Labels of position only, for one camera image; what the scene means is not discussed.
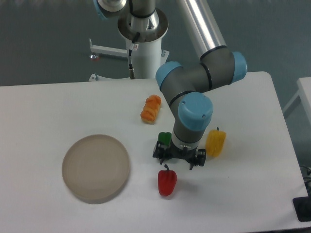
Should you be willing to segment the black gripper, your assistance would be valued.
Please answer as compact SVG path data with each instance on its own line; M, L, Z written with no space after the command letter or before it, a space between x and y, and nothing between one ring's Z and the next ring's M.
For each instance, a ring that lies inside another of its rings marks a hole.
M173 143L167 146L162 142L157 142L153 151L153 158L158 159L160 164L172 158L182 159L189 163L190 170L192 170L195 166L204 166L207 157L205 149L198 151L196 149L179 148Z

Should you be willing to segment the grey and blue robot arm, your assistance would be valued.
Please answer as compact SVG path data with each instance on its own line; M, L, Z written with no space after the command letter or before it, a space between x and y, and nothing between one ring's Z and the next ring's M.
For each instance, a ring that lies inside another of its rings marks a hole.
M126 50L105 48L102 54L124 55L131 79L155 79L174 116L169 142L158 140L153 157L203 166L206 150L198 145L213 112L205 92L242 80L247 73L244 56L227 48L205 0L176 3L200 60L189 69L165 59L161 40L168 20L154 0L96 0L93 4L101 19L118 18L118 30L126 42Z

